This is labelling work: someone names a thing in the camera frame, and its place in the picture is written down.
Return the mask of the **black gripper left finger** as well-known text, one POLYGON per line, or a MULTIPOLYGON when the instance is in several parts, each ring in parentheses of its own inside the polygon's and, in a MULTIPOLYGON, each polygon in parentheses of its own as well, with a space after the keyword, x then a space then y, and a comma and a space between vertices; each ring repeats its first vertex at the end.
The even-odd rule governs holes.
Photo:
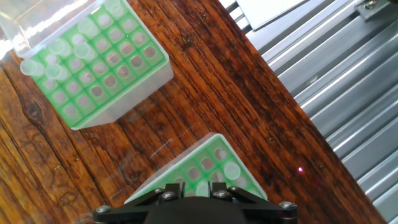
POLYGON ((183 199, 185 182, 166 184, 131 200, 119 208, 102 205, 93 212, 95 223, 144 223, 150 211, 166 202, 183 199))

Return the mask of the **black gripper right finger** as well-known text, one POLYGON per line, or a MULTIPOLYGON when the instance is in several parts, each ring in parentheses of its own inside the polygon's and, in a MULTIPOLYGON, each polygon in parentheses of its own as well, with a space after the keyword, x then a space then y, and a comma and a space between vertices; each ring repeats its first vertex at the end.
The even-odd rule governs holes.
POLYGON ((233 215, 246 223, 297 224, 298 206, 292 202, 274 204, 237 186, 227 187, 224 182, 210 184, 210 198, 225 201, 233 215))

